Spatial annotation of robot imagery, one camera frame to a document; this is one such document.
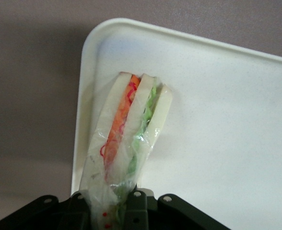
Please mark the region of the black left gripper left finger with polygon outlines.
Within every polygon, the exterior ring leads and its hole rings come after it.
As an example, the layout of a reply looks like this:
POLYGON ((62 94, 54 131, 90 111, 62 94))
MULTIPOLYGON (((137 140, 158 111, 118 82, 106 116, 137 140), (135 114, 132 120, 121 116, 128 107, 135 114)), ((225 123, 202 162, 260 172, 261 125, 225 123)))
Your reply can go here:
POLYGON ((0 220, 0 230, 91 230, 91 212, 84 196, 74 193, 63 202, 41 196, 0 220))

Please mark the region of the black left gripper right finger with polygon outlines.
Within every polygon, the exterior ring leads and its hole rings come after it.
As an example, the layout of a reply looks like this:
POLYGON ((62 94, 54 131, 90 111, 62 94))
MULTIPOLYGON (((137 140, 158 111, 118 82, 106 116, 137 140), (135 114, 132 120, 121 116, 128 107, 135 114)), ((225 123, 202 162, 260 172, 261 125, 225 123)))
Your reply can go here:
POLYGON ((123 222, 125 230, 227 230, 214 218, 174 194, 155 199, 150 189, 129 193, 123 222))

